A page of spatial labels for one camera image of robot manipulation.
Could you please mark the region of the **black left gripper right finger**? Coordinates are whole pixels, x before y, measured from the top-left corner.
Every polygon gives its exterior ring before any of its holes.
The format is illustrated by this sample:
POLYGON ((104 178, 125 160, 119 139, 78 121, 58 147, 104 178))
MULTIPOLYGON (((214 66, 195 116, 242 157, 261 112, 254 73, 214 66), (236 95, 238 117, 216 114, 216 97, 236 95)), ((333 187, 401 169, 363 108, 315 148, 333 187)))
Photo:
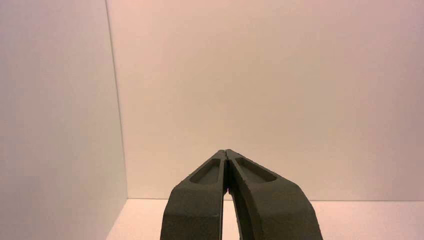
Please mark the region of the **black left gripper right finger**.
POLYGON ((228 187, 242 240, 321 240, 315 210, 294 182, 231 150, 228 187))

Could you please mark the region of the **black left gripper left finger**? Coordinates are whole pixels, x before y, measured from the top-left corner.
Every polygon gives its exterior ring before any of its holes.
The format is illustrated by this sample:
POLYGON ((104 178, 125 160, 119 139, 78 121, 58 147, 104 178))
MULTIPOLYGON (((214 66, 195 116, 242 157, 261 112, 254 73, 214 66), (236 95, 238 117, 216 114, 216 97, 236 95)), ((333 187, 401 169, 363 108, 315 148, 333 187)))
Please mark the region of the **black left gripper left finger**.
POLYGON ((171 191, 165 206, 160 239, 222 238, 226 152, 218 150, 171 191))

